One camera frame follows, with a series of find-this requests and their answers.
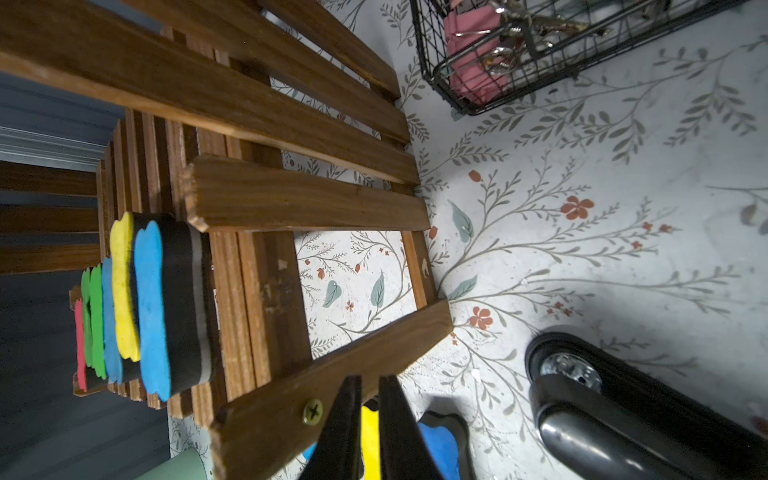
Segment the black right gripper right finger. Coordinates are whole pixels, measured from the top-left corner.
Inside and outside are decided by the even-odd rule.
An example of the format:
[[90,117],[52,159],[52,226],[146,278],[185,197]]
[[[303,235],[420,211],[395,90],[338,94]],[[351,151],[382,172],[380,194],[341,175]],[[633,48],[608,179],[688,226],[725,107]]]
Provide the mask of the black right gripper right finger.
[[396,376],[379,379],[379,403],[381,477],[443,480]]

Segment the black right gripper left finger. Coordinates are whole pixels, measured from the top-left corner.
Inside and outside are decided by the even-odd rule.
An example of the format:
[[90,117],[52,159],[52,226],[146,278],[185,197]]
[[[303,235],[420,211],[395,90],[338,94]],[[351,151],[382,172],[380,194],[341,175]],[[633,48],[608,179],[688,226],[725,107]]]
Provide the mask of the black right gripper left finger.
[[362,378],[344,379],[300,480],[354,480],[362,473]]

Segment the blue eraser shelf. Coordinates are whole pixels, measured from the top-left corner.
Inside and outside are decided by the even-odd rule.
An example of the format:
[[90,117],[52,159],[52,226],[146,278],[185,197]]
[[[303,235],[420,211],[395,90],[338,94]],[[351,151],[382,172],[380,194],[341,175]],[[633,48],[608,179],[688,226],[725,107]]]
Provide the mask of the blue eraser shelf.
[[113,297],[112,259],[106,257],[102,263],[102,296],[103,296],[103,337],[104,361],[110,383],[123,384],[124,366],[119,353],[116,336],[116,320]]

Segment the blue eraser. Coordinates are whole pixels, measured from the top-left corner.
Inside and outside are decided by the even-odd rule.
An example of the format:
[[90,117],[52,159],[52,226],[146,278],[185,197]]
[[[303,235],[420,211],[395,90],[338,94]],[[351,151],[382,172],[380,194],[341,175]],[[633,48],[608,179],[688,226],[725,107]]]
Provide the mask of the blue eraser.
[[426,411],[418,426],[427,449],[445,480],[476,480],[469,427],[455,413]]
[[168,216],[135,237],[141,377],[163,402],[215,376],[208,246],[205,234]]

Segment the wooden two-tier shelf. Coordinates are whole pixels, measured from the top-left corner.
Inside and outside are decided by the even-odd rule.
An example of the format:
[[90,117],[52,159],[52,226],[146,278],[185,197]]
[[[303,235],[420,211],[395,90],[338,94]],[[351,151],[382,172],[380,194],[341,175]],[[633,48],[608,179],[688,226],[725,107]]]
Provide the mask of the wooden two-tier shelf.
[[[348,376],[362,402],[453,329],[426,255],[425,203],[391,67],[315,1],[139,1],[222,64],[88,1],[5,1],[1,68],[238,147],[179,174],[188,222],[214,242],[228,402],[210,425],[219,479],[266,479],[317,441]],[[398,231],[417,310],[309,354],[293,233]]]

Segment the yellow eraser shelf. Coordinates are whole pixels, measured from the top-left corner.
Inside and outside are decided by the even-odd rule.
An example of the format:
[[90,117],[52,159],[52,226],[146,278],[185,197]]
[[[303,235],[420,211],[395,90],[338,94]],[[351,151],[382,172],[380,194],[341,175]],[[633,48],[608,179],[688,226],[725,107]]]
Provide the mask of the yellow eraser shelf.
[[125,212],[112,224],[110,231],[115,334],[120,356],[139,362],[140,338],[134,315],[131,285],[134,237],[134,214]]

